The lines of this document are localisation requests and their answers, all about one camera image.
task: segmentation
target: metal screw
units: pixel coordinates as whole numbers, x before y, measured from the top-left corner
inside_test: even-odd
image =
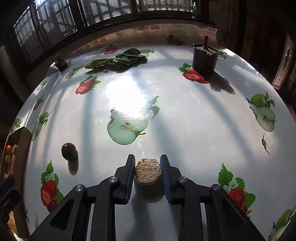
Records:
[[[83,188],[84,188],[84,186],[81,184],[75,186],[75,190],[78,192],[81,191]]]
[[[185,183],[187,181],[188,181],[188,179],[186,177],[180,177],[179,178],[179,182],[181,182],[181,183]]]
[[[222,187],[219,184],[214,184],[213,185],[214,190],[218,191],[220,190]]]
[[[114,183],[117,182],[118,178],[116,176],[109,177],[109,182]]]

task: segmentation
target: dark brown ball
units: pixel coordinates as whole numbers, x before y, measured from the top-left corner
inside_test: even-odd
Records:
[[[76,158],[76,147],[73,143],[65,143],[62,146],[62,156],[67,161],[73,161]]]

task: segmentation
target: black cup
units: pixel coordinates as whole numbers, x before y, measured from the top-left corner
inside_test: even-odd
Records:
[[[196,47],[203,47],[203,45],[194,45],[192,68],[204,77],[212,75],[215,71],[218,58],[217,50],[207,46],[208,49],[214,50],[216,52],[209,55],[206,51],[196,49]]]

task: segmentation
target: window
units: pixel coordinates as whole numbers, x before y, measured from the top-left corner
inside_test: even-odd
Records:
[[[192,12],[191,0],[136,0],[138,11],[180,10]]]
[[[68,0],[36,0],[35,7],[51,46],[77,31]]]
[[[42,45],[35,32],[29,7],[15,23],[14,30],[22,53],[28,63],[32,63],[44,53]]]
[[[81,3],[88,26],[132,12],[130,0],[81,0]]]

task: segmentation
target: cardboard box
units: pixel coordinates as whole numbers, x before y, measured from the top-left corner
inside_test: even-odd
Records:
[[[27,153],[31,143],[32,133],[29,132],[25,127],[16,130],[13,134],[9,135],[4,147],[2,154],[1,166],[0,166],[0,180],[4,179],[4,174],[9,172],[9,164],[5,162],[6,157],[6,146],[17,145],[17,151],[15,155],[15,163],[13,168],[13,177],[15,178],[14,189],[21,195],[21,200],[13,209],[15,225],[17,228],[18,237],[28,238],[29,231],[27,226],[25,207],[23,203],[23,180],[25,164],[27,160]]]

